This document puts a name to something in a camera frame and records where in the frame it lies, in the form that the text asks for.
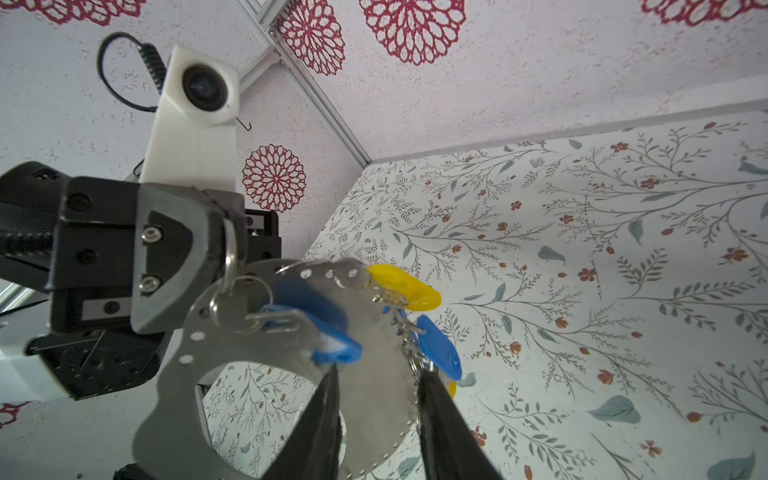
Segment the wire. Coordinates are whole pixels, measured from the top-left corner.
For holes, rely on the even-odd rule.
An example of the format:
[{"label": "wire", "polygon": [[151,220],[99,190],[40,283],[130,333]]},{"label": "wire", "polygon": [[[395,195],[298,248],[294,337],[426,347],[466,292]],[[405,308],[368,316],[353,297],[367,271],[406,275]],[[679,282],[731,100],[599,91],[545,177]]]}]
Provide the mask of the wire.
[{"label": "wire", "polygon": [[53,233],[4,233],[0,235],[0,255],[45,255],[53,250]]},{"label": "wire", "polygon": [[104,86],[107,88],[109,93],[111,93],[112,96],[117,98],[121,103],[126,104],[128,107],[135,108],[136,110],[148,112],[157,111],[157,106],[144,107],[142,105],[135,104],[132,101],[126,100],[120,94],[118,94],[111,85],[109,85],[109,81],[107,81],[107,78],[104,76],[104,54],[107,52],[109,45],[118,38],[126,38],[127,40],[130,40],[134,45],[139,47],[139,55],[141,56],[141,60],[147,66],[147,70],[149,71],[149,75],[152,77],[152,80],[157,87],[157,91],[161,91],[163,89],[166,68],[165,64],[163,63],[163,59],[157,52],[157,49],[151,43],[141,43],[133,35],[125,33],[124,31],[116,31],[113,34],[108,35],[101,42],[101,46],[99,46],[98,55],[96,57],[96,71],[98,72],[98,77],[104,83]]},{"label": "wire", "polygon": [[142,158],[139,163],[136,164],[134,167],[134,177],[141,178],[141,168],[144,166],[144,159]]}]

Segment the red flower pattern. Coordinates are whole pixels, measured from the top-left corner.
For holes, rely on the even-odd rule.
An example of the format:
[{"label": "red flower pattern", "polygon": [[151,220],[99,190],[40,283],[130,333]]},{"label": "red flower pattern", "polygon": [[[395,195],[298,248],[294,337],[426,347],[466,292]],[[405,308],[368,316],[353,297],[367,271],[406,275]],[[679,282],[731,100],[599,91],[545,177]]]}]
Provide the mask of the red flower pattern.
[{"label": "red flower pattern", "polygon": [[589,270],[588,268],[584,268],[581,270],[581,272],[578,273],[578,277],[581,279],[582,282],[590,281],[594,282],[594,277],[598,274],[598,271],[596,269]]},{"label": "red flower pattern", "polygon": [[458,41],[464,0],[359,0],[376,40],[402,63],[434,63]]},{"label": "red flower pattern", "polygon": [[282,145],[262,145],[245,160],[243,185],[259,207],[284,212],[304,196],[304,166]]},{"label": "red flower pattern", "polygon": [[24,7],[30,12],[41,12],[48,20],[62,25],[70,20],[89,20],[105,27],[113,17],[137,17],[141,4],[147,0],[0,0],[0,8],[14,10]]},{"label": "red flower pattern", "polygon": [[646,180],[643,180],[640,182],[641,188],[647,188],[648,190],[653,190],[654,186],[658,185],[660,183],[660,180],[658,178],[648,178]]},{"label": "red flower pattern", "polygon": [[11,425],[13,422],[18,420],[18,411],[22,409],[23,406],[27,405],[29,402],[24,403],[3,403],[2,408],[0,408],[0,430],[6,425]]},{"label": "red flower pattern", "polygon": [[646,440],[645,443],[641,443],[640,448],[648,450],[648,455],[651,458],[655,458],[656,455],[661,455],[661,449],[656,446],[656,442],[653,440]]},{"label": "red flower pattern", "polygon": [[488,438],[488,434],[480,433],[480,427],[475,427],[475,430],[470,430],[469,433],[472,434],[472,438],[475,439],[475,441],[480,445],[481,447],[485,446],[485,440]]},{"label": "red flower pattern", "polygon": [[615,153],[619,153],[622,150],[627,150],[629,148],[629,144],[626,144],[623,141],[620,141],[615,145],[611,145],[611,148],[614,149]]},{"label": "red flower pattern", "polygon": [[345,60],[341,25],[327,0],[293,0],[277,30],[298,58],[319,74],[335,75]]},{"label": "red flower pattern", "polygon": [[598,380],[603,382],[603,385],[610,385],[614,382],[614,374],[611,372],[608,372],[607,370],[600,369],[600,373],[598,374]]},{"label": "red flower pattern", "polygon": [[653,12],[661,17],[661,23],[684,22],[695,27],[701,22],[733,17],[749,10],[765,10],[768,4],[760,0],[642,0],[643,12]]},{"label": "red flower pattern", "polygon": [[746,254],[744,250],[741,250],[740,248],[729,248],[728,253],[723,255],[723,258],[728,261],[728,263],[733,262],[740,262],[741,260],[744,260],[749,255]]}]

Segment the camera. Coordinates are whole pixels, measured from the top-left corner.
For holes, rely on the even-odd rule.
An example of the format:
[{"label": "camera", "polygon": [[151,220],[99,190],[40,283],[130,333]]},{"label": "camera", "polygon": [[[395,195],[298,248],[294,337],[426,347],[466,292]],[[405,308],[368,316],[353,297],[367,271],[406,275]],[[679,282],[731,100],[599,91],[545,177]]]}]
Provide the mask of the camera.
[{"label": "camera", "polygon": [[193,65],[184,71],[181,83],[192,105],[203,111],[216,111],[227,102],[227,84],[207,65]]},{"label": "camera", "polygon": [[235,117],[240,77],[234,67],[192,48],[170,55],[142,183],[235,191]]}]

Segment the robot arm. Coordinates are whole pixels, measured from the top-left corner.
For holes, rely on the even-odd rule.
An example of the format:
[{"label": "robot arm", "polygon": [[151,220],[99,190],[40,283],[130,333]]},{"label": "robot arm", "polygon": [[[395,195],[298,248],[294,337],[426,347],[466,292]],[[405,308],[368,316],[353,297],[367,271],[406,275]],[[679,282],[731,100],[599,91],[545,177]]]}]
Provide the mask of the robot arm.
[{"label": "robot arm", "polygon": [[[181,351],[158,379],[158,405],[134,439],[139,465],[160,480],[180,473],[245,478],[218,458],[200,425],[185,421],[200,414],[190,403],[190,384],[200,372],[234,360],[269,363],[319,384],[265,479],[360,476],[382,461],[383,449],[392,451],[392,439],[398,445],[411,411],[420,425],[428,478],[498,478],[432,362],[418,351],[409,332],[419,329],[399,315],[407,305],[361,273],[365,268],[356,260],[275,260],[277,215],[246,210],[243,196],[233,192],[239,96],[234,69],[176,47],[140,183],[70,178],[36,162],[0,177],[0,271],[50,294],[49,302],[3,320],[4,392],[7,381],[24,399],[64,394],[78,400],[138,386],[157,374],[170,333],[183,327]],[[250,298],[254,291],[258,295]],[[281,300],[303,309],[277,308]],[[272,309],[260,310],[264,306]],[[402,390],[396,399],[402,409],[393,407],[403,414],[402,424],[379,419],[385,428],[377,436],[392,436],[370,439],[382,450],[360,450],[350,442],[361,458],[341,464],[339,411],[345,412],[348,435],[356,426],[364,430],[351,425],[354,419],[385,414],[345,403],[340,393],[357,387],[342,385],[335,363],[316,361],[313,353],[329,330],[310,319],[313,307],[318,316],[331,312],[356,321],[358,333],[371,332],[366,322],[376,325],[374,333],[385,341],[370,337],[370,345],[383,347],[366,350],[363,358],[396,359],[398,372],[405,370],[388,375],[391,389]],[[382,364],[368,361],[365,368],[380,370]],[[377,373],[354,372],[346,369],[345,378],[365,380]],[[177,451],[178,444],[164,435],[183,438],[187,449]]]}]

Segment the blue key tag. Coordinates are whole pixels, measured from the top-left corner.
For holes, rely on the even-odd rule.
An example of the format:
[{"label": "blue key tag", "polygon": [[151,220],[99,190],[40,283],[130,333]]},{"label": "blue key tag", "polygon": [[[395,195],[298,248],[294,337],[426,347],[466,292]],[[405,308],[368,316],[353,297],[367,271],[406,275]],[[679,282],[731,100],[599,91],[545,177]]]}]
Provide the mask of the blue key tag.
[{"label": "blue key tag", "polygon": [[454,382],[462,379],[462,361],[456,347],[427,315],[420,315],[416,326],[424,333],[419,334],[419,345],[428,359],[432,360]]},{"label": "blue key tag", "polygon": [[320,345],[312,360],[315,363],[354,363],[362,358],[362,346],[344,333],[333,328],[326,322],[314,316],[306,310],[295,306],[267,304],[261,307],[262,312],[281,312],[284,310],[300,310],[307,318],[312,320],[314,326],[320,332]]}]

